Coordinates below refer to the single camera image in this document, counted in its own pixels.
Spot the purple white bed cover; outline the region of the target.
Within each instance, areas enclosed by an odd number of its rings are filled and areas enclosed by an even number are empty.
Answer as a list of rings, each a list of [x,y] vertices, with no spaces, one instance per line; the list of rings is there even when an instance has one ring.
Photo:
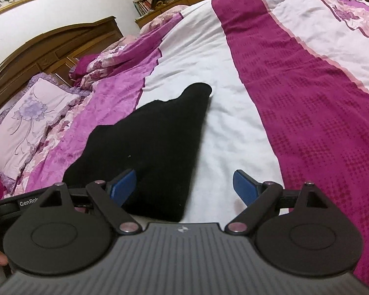
[[[68,187],[98,125],[212,88],[180,222],[96,204],[94,258],[8,258],[0,294],[369,294],[369,3],[206,0],[49,127],[6,198]],[[246,206],[243,170],[262,183]]]

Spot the floral lilac pillow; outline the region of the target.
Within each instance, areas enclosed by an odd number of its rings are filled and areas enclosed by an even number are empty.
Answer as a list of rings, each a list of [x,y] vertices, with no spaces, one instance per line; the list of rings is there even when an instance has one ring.
[[[15,96],[16,102],[0,114],[0,180],[8,192],[14,190],[24,167],[45,140],[48,128],[89,94],[40,73]]]

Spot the black knit cardigan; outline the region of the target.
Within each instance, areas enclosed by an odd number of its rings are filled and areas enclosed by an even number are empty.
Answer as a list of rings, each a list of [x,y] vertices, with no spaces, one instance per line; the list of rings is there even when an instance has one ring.
[[[113,180],[131,169],[136,188],[129,214],[180,222],[196,165],[211,86],[194,83],[169,101],[147,103],[114,125],[98,125],[80,157],[65,171],[71,188]]]

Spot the folded purple floral quilt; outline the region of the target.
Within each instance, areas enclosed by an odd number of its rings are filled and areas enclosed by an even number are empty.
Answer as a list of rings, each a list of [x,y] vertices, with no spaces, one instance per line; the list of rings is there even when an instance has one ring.
[[[139,36],[126,36],[98,54],[85,55],[70,70],[75,87],[88,90],[100,79],[130,69],[158,49],[164,36],[182,20],[186,5],[176,5],[141,28]]]

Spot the row of books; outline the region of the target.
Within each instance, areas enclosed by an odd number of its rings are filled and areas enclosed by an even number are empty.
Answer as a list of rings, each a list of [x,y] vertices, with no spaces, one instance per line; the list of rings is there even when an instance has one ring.
[[[141,17],[154,11],[152,8],[152,0],[134,0],[133,4]]]

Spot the brown wooden headboard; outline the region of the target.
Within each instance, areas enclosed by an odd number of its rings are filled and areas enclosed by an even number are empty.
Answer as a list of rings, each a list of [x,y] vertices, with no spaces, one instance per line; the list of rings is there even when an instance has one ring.
[[[39,73],[52,74],[71,87],[68,72],[81,57],[99,53],[122,37],[116,18],[110,16],[53,29],[27,41],[0,64],[0,109]]]

